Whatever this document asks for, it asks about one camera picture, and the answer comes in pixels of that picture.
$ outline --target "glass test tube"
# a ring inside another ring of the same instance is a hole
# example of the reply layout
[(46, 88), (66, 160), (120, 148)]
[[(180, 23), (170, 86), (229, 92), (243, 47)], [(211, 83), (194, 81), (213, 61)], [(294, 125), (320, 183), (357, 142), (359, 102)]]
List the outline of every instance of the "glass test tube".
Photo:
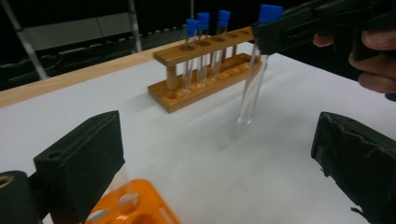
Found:
[[(191, 51), (194, 50), (193, 45), (195, 44), (195, 36), (198, 29), (198, 21), (193, 19), (186, 19), (186, 23), (187, 23), (187, 38), (182, 49), (185, 51)], [(193, 59), (184, 62), (184, 73), (182, 76), (181, 91), (185, 94), (191, 92), (192, 66), (193, 66)]]
[[(280, 18), (283, 7), (261, 5), (259, 24), (265, 24)], [(239, 112), (238, 122), (249, 124), (252, 120), (253, 111), (256, 107), (257, 98), (262, 85), (262, 78), (267, 68), (268, 55), (261, 55), (258, 47), (258, 38), (254, 40), (253, 52), (250, 58), (249, 69), (247, 71), (247, 80), (245, 84), (244, 94), (242, 97), (242, 105)], [(262, 66), (258, 73), (254, 74), (254, 64), (258, 60), (262, 61)]]
[[(210, 43), (204, 41), (204, 38), (208, 38), (208, 28), (209, 28), (209, 13), (201, 12), (198, 13), (199, 22), (199, 32), (198, 32), (198, 42), (197, 44), (205, 47), (209, 46)], [(206, 87), (206, 74), (207, 74), (207, 54), (198, 57), (198, 68), (197, 68), (197, 87)]]
[[(231, 16), (230, 11), (226, 11), (226, 10), (219, 11), (219, 23), (218, 23), (217, 35), (213, 38), (213, 40), (218, 42), (225, 41), (224, 37), (227, 33), (227, 26), (228, 26), (228, 21), (230, 20), (230, 16)], [(218, 80), (219, 70), (221, 66), (222, 52), (223, 52), (222, 49), (213, 52), (212, 63), (211, 63), (212, 66), (211, 79), (213, 81)]]
[[(258, 61), (262, 61), (262, 66), (257, 74), (254, 74), (253, 67)], [(254, 108), (256, 107), (257, 98), (262, 85), (262, 78), (265, 69), (267, 68), (268, 55), (261, 55), (257, 44), (253, 47), (253, 52), (250, 58), (249, 69), (247, 71), (247, 80), (245, 83), (244, 95), (242, 97), (241, 110), (239, 112), (239, 123), (249, 124), (253, 116)]]

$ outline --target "finger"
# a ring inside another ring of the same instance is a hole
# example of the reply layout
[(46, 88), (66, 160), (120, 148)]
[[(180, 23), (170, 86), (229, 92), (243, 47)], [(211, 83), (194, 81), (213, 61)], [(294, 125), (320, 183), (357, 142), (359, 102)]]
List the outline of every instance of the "finger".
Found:
[(366, 89), (380, 93), (396, 92), (396, 80), (374, 73), (364, 72), (359, 76), (359, 83)]
[(315, 34), (314, 36), (314, 45), (320, 48), (329, 46), (333, 42), (334, 35), (319, 36), (318, 34)]
[(364, 61), (356, 62), (353, 60), (353, 54), (349, 55), (349, 63), (369, 73), (378, 74), (383, 77), (396, 79), (396, 58), (387, 56), (383, 53), (379, 54), (374, 58), (370, 58)]
[(370, 49), (396, 49), (396, 29), (378, 29), (364, 31), (361, 41)]

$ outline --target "rack hole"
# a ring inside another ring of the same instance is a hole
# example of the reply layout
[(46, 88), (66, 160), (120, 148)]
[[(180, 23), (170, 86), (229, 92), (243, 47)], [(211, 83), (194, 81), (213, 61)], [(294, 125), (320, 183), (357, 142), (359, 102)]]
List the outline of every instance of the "rack hole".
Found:
[(51, 153), (49, 154), (49, 158), (50, 158), (50, 159), (54, 159), (54, 158), (60, 157), (61, 154), (62, 154), (62, 153), (60, 153), (60, 152), (51, 152)]
[(118, 207), (123, 214), (131, 214), (139, 205), (138, 193), (127, 193), (119, 198)]
[(135, 218), (132, 224), (156, 224), (156, 222), (150, 215), (141, 215)]
[(210, 43), (207, 41), (204, 41), (204, 40), (200, 40), (200, 41), (197, 41), (197, 45), (199, 45), (201, 47), (207, 47), (207, 46), (210, 46)]
[(14, 180), (14, 177), (12, 175), (3, 175), (0, 176), (0, 189), (7, 186), (9, 183), (11, 183)]
[(241, 71), (242, 71), (242, 69), (240, 69), (240, 68), (233, 68), (230, 72), (231, 73), (239, 73)]
[(193, 46), (190, 46), (190, 45), (185, 45), (185, 46), (181, 47), (181, 50), (193, 51), (193, 50), (195, 50), (195, 48)]
[(94, 212), (88, 216), (88, 220), (90, 222), (95, 222), (95, 221), (98, 221), (99, 219), (101, 219), (102, 217), (107, 216), (107, 214), (108, 214), (107, 209), (97, 210), (96, 212)]
[(161, 212), (161, 214), (163, 214), (163, 217), (166, 219), (166, 221), (168, 223), (174, 223), (171, 216), (169, 215), (169, 213), (166, 211), (166, 209), (164, 207), (160, 208), (160, 212)]
[(245, 62), (249, 63), (250, 62), (250, 56), (247, 55), (241, 55), (242, 60), (244, 60)]
[(227, 37), (229, 37), (229, 38), (237, 38), (238, 35), (235, 35), (235, 34), (227, 34)]
[(249, 35), (250, 32), (249, 31), (239, 31), (239, 34), (241, 34), (241, 35)]
[(220, 74), (222, 77), (229, 77), (231, 74), (228, 72), (223, 72)]
[(213, 41), (216, 41), (216, 42), (224, 42), (225, 41), (224, 38), (221, 38), (221, 37), (218, 37), (218, 36), (213, 36), (212, 39), (213, 39)]

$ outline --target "white table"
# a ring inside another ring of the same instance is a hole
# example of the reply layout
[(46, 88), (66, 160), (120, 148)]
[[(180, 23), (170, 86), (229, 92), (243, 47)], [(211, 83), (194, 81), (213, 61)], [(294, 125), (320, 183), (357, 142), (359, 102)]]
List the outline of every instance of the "white table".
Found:
[(119, 110), (129, 177), (149, 180), (183, 223), (366, 223), (310, 157), (318, 116), (338, 113), (396, 139), (395, 103), (276, 54), (252, 123), (239, 127), (243, 82), (167, 114), (147, 92), (163, 79), (151, 61), (1, 108), (0, 172), (31, 175), (39, 152)]

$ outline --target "blue test tube cap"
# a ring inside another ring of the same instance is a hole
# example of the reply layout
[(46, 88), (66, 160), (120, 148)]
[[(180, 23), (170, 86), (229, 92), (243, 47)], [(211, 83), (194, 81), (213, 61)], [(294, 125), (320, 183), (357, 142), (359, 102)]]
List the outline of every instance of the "blue test tube cap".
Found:
[(260, 5), (259, 24), (276, 21), (282, 16), (283, 7), (273, 5)]
[(220, 27), (228, 26), (228, 21), (230, 20), (230, 17), (231, 17), (231, 11), (220, 10), (219, 11), (219, 26)]
[(207, 30), (209, 28), (209, 21), (210, 21), (210, 13), (208, 12), (200, 12), (197, 14), (199, 27), (201, 30)]
[(196, 20), (186, 19), (188, 37), (195, 37), (195, 34), (198, 30), (198, 23), (199, 22)]

